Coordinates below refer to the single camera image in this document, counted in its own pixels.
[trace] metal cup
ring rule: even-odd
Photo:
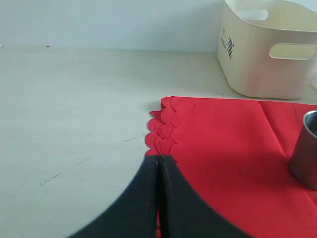
[[[317,111],[307,113],[303,123],[289,169],[301,183],[317,190]]]

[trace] red cloth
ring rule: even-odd
[[[168,97],[147,155],[172,155],[216,212],[257,238],[317,238],[317,191],[289,173],[303,115],[317,106]]]

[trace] white wall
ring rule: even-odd
[[[293,0],[317,11],[316,0]],[[222,0],[0,0],[0,43],[215,51]]]

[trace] handle cutout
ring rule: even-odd
[[[268,10],[265,9],[257,9],[257,10],[245,10],[240,11],[237,15],[245,21],[264,21],[268,18]]]
[[[284,44],[274,45],[269,55],[274,59],[281,60],[309,60],[316,54],[314,45]]]

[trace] white table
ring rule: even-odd
[[[170,95],[245,98],[215,54],[1,48],[0,237],[63,238],[97,217],[137,172],[149,111]]]

